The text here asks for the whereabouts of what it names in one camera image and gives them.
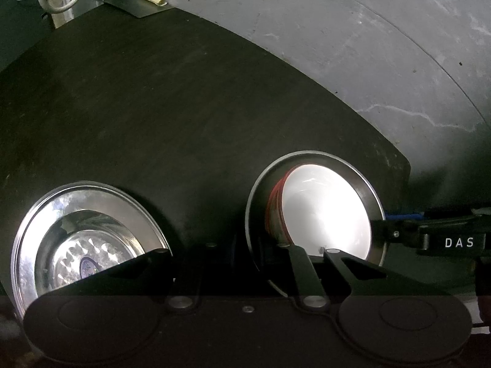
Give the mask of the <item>white bowl red rim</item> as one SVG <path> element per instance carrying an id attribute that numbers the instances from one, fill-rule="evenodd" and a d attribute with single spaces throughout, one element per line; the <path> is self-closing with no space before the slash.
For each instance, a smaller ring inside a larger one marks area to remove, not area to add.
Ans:
<path id="1" fill-rule="evenodd" d="M 354 188 L 320 164 L 299 164 L 270 193 L 265 226 L 280 245 L 298 245 L 320 257 L 335 248 L 367 258 L 372 243 L 369 216 Z"/>

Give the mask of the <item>shiny steel plate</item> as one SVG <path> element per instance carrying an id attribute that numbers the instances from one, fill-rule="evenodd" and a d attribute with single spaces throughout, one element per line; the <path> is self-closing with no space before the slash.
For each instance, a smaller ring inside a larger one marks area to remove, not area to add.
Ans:
<path id="1" fill-rule="evenodd" d="M 10 280 L 18 317 L 41 295 L 171 246 L 129 194 L 81 181 L 51 190 L 27 211 L 13 241 Z"/>

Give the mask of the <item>dark rimmed steel plate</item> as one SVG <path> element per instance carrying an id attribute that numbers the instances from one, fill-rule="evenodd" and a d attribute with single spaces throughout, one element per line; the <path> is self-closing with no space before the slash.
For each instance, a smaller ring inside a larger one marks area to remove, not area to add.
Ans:
<path id="1" fill-rule="evenodd" d="M 301 150 L 270 163 L 250 190 L 245 239 L 258 271 L 283 297 L 298 293 L 290 255 L 322 261 L 338 249 L 376 266 L 387 246 L 371 224 L 385 219 L 380 198 L 352 164 L 325 152 Z"/>

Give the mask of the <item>grey metal sheet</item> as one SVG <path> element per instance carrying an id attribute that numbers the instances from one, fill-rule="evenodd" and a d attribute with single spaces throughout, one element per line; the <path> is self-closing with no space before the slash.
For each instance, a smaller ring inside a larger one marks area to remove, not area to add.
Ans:
<path id="1" fill-rule="evenodd" d="M 112 7 L 119 8 L 137 18 L 148 17 L 172 9 L 172 5 L 164 0 L 163 5 L 157 5 L 148 0 L 97 0 Z"/>

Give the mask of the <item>dark grey flat panel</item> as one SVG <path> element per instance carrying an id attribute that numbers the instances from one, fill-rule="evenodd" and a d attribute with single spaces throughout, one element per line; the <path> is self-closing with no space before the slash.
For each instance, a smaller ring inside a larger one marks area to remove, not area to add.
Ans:
<path id="1" fill-rule="evenodd" d="M 54 31 L 37 0 L 0 1 L 1 70 Z"/>

